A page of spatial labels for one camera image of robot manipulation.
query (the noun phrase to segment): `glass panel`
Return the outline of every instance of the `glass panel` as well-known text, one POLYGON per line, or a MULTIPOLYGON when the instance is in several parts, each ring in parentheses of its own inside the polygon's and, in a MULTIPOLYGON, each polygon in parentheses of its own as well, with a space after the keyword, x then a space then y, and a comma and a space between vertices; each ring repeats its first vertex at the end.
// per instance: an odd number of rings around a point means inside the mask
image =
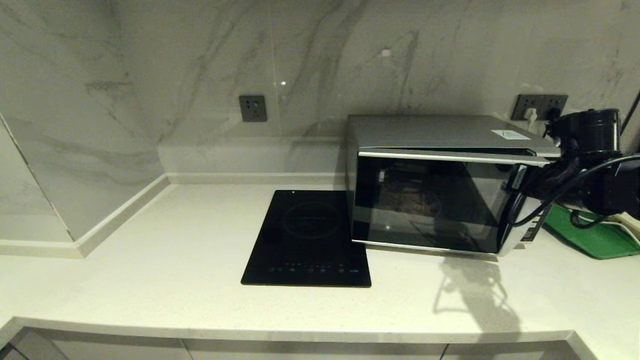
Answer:
POLYGON ((360 158, 354 220, 368 231, 355 224, 354 238, 496 253, 509 198, 502 185, 512 170, 491 163, 360 158))

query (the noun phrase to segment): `induction cooktop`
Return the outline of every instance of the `induction cooktop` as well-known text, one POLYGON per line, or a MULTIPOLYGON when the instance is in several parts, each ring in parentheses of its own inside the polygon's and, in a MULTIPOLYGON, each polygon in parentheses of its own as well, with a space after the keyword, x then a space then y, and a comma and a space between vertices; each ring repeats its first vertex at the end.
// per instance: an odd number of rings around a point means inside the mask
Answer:
POLYGON ((277 190, 245 285, 371 286, 364 244, 351 241, 344 191, 277 190))

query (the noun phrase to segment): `stainless steel microwave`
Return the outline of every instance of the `stainless steel microwave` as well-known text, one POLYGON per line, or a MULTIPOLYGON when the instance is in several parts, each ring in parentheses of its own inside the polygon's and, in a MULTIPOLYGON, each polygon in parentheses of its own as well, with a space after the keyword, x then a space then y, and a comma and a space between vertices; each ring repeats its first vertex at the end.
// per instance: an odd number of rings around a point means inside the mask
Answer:
MULTIPOLYGON (((560 150, 488 116, 350 115, 346 182, 353 241, 503 256, 545 214, 512 227, 510 189, 560 150)), ((526 198, 516 218, 540 201, 526 198)))

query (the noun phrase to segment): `label sticker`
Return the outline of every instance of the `label sticker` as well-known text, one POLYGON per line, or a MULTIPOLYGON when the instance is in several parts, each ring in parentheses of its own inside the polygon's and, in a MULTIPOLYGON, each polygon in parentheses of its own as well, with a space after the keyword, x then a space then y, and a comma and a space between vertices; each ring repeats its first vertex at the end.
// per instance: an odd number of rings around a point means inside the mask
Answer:
POLYGON ((507 140, 531 140, 530 138, 524 136, 513 130, 492 130, 494 133, 502 136, 507 140))

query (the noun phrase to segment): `white countertop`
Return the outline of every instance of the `white countertop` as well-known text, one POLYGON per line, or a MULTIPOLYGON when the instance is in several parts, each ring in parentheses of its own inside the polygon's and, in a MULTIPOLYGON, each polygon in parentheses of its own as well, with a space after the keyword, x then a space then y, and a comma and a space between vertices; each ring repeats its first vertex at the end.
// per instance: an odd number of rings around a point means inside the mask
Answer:
POLYGON ((640 257, 593 260, 544 231, 497 261, 367 249, 371 288, 243 286, 278 188, 332 189, 170 185, 84 260, 0 256, 0 343, 23 326, 233 340, 568 339, 586 359, 583 342, 598 359, 638 359, 640 257))

